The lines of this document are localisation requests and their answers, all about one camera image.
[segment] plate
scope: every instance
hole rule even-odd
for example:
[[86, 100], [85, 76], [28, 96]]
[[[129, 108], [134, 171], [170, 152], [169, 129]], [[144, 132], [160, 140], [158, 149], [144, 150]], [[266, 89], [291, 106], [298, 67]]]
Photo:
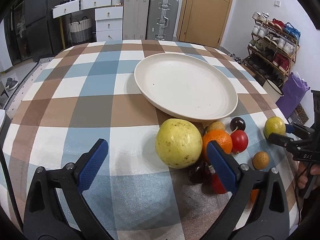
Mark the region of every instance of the plate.
[[217, 68], [195, 57], [161, 53], [140, 61], [134, 78], [146, 99], [163, 112], [189, 121], [231, 114], [238, 95]]

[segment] wicker basket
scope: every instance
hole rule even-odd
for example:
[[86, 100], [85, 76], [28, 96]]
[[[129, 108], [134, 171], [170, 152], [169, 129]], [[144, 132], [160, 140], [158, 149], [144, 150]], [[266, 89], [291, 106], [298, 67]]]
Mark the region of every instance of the wicker basket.
[[92, 22], [90, 18], [82, 21], [72, 22], [69, 24], [69, 29], [72, 43], [74, 45], [93, 41]]

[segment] shoe rack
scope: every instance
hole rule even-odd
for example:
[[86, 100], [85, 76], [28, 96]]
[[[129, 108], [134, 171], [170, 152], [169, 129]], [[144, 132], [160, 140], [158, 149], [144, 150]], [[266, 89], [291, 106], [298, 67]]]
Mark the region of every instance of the shoe rack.
[[263, 21], [260, 21], [260, 20], [256, 20], [254, 19], [255, 21], [255, 24], [256, 23], [260, 23], [262, 25], [262, 27], [268, 29], [269, 31], [272, 31], [273, 33], [276, 33], [277, 35], [281, 36], [285, 41], [289, 41], [289, 43], [293, 44], [295, 46], [295, 53], [290, 56], [288, 55], [285, 51], [283, 51], [282, 49], [278, 48], [277, 46], [275, 46], [273, 43], [269, 42], [269, 41], [266, 41], [265, 39], [262, 39], [260, 38], [258, 35], [255, 35], [254, 33], [251, 33], [251, 36], [252, 36], [252, 39], [253, 40], [257, 40], [257, 41], [263, 41], [269, 48], [274, 48], [276, 49], [275, 53], [279, 53], [285, 57], [287, 57], [289, 59], [289, 68], [287, 71], [282, 71], [281, 69], [279, 69], [279, 67], [277, 67], [276, 65], [274, 65], [272, 62], [270, 62], [269, 60], [267, 60], [265, 57], [263, 57], [263, 55], [261, 55], [259, 53], [259, 51], [256, 51], [254, 50], [252, 47], [248, 46], [247, 49], [248, 49], [248, 53], [249, 53], [249, 56], [246, 57], [244, 59], [244, 62], [245, 64], [247, 65], [247, 67], [249, 67], [251, 70], [253, 70], [253, 72], [255, 74], [258, 74], [259, 76], [261, 76], [264, 80], [265, 78], [258, 72], [256, 71], [252, 66], [250, 66], [248, 63], [247, 63], [247, 60], [253, 53], [258, 55], [260, 58], [262, 58], [267, 64], [270, 64], [275, 70], [277, 70], [282, 76], [283, 76], [283, 82], [282, 84], [284, 83], [284, 81], [286, 80], [285, 78], [287, 76], [289, 76], [290, 74], [290, 71], [291, 71], [291, 67], [294, 65], [294, 63], [296, 62], [296, 59], [297, 59], [297, 52], [298, 50], [300, 49], [300, 46], [298, 45], [297, 43], [297, 40], [295, 38], [293, 38], [292, 36], [289, 36], [287, 33], [273, 27], [273, 26], [270, 26], [268, 24], [266, 24], [265, 22]]

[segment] dark cherry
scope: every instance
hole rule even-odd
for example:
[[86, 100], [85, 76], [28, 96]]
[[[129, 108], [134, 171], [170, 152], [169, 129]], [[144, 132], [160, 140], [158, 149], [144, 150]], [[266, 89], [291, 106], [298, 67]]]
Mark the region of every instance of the dark cherry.
[[211, 171], [205, 160], [199, 160], [189, 167], [188, 178], [192, 183], [201, 184], [211, 179]]
[[245, 121], [241, 117], [235, 117], [230, 122], [230, 129], [234, 131], [235, 129], [245, 130]]

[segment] orange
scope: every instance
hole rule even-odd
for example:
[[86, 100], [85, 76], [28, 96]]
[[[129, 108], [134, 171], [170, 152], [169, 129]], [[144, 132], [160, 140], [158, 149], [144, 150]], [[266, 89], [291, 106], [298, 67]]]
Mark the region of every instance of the orange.
[[254, 203], [256, 201], [258, 193], [259, 193], [259, 189], [253, 189], [251, 191], [250, 199], [251, 199], [252, 203]]
[[226, 154], [230, 154], [232, 149], [232, 140], [230, 135], [223, 130], [212, 130], [202, 137], [202, 152], [207, 162], [209, 162], [207, 157], [207, 144], [210, 141], [217, 141], [224, 152]]

